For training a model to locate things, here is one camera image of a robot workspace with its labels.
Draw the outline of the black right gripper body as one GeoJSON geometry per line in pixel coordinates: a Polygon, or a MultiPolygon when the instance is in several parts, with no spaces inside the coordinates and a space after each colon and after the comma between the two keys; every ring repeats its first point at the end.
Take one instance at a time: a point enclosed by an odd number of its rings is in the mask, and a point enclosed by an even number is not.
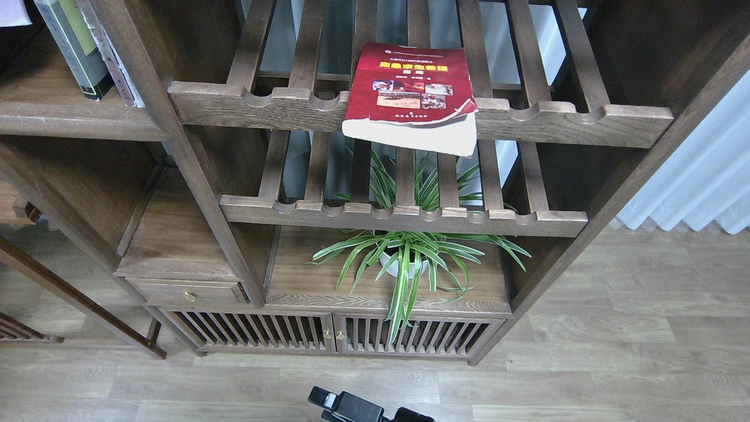
{"type": "Polygon", "coordinates": [[[398,408],[392,418],[385,418],[390,422],[435,422],[433,417],[418,413],[408,408],[398,408]]]}

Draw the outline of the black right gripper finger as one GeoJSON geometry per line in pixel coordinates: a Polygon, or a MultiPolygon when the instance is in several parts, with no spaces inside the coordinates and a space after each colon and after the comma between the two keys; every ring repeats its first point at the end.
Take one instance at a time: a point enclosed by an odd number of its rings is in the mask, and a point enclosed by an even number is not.
{"type": "Polygon", "coordinates": [[[334,394],[314,386],[308,403],[323,408],[321,419],[327,421],[386,421],[383,407],[346,391],[334,394]]]}

